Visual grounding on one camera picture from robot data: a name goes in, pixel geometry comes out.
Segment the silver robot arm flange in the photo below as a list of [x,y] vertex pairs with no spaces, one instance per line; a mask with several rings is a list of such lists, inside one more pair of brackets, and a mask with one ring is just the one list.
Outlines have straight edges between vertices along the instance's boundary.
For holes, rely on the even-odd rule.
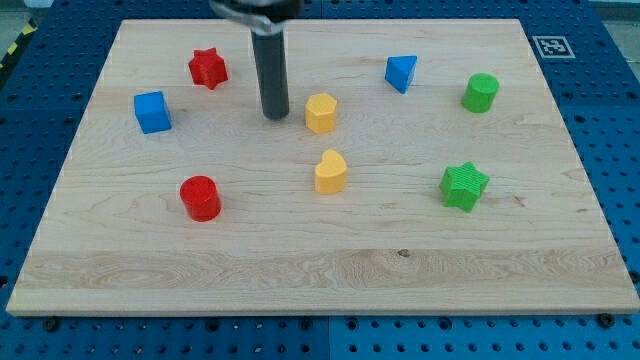
[[259,35],[282,32],[288,20],[304,8],[303,0],[209,0],[211,10],[221,18],[248,27]]

